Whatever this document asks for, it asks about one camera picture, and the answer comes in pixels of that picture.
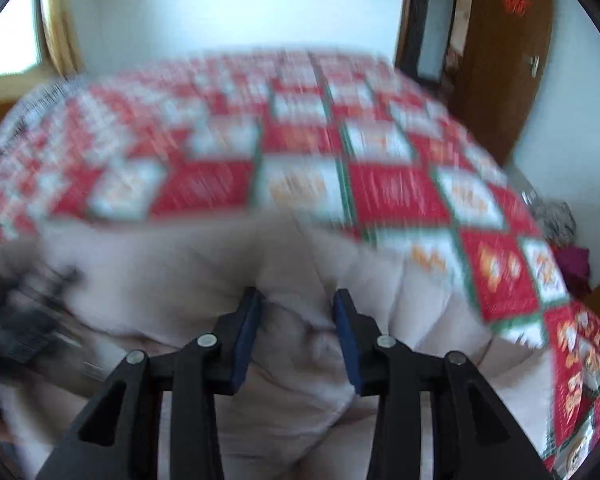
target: bed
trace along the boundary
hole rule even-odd
[[[552,349],[549,470],[570,476],[600,438],[600,320],[571,299],[493,159],[385,60],[192,57],[81,81],[16,132],[22,114],[0,129],[0,241],[66,216],[292,209],[403,251],[444,274],[495,333]]]

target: wrinkled cloth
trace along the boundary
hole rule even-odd
[[[416,351],[465,352],[487,377],[534,447],[547,440],[554,392],[550,349],[494,335],[444,280],[392,252],[376,251],[291,216],[235,214],[96,229],[47,228],[31,244],[38,262],[75,266],[69,314],[98,364],[127,351],[180,348],[235,310],[245,286],[267,298],[247,380],[217,397],[228,480],[363,480],[377,399],[357,398],[347,379],[330,301],[348,288],[362,314]],[[40,469],[86,399],[40,376],[2,387],[0,401],[28,478]],[[432,434],[423,399],[422,477],[432,476]],[[168,402],[160,426],[160,477],[168,478]],[[405,450],[405,460],[409,457]]]

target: silver screw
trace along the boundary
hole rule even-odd
[[[213,334],[203,334],[198,338],[198,346],[202,348],[213,348],[218,344],[218,338]]]
[[[142,350],[133,350],[126,355],[126,362],[130,365],[137,365],[144,361],[144,352]]]
[[[395,338],[390,335],[381,335],[378,339],[376,339],[376,343],[380,348],[391,348],[395,346]]]
[[[466,357],[462,352],[449,352],[448,359],[451,364],[463,365],[466,362]]]

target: brown wooden door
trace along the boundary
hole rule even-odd
[[[500,164],[534,102],[551,39],[554,0],[526,1],[521,15],[508,12],[503,0],[473,0],[464,59],[449,103],[451,113]]]

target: door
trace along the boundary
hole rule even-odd
[[[536,97],[551,39],[553,0],[473,0],[449,109],[503,164]]]
[[[409,6],[407,40],[398,60],[398,68],[412,79],[418,78],[418,61],[420,60],[428,7],[429,0],[411,0]]]

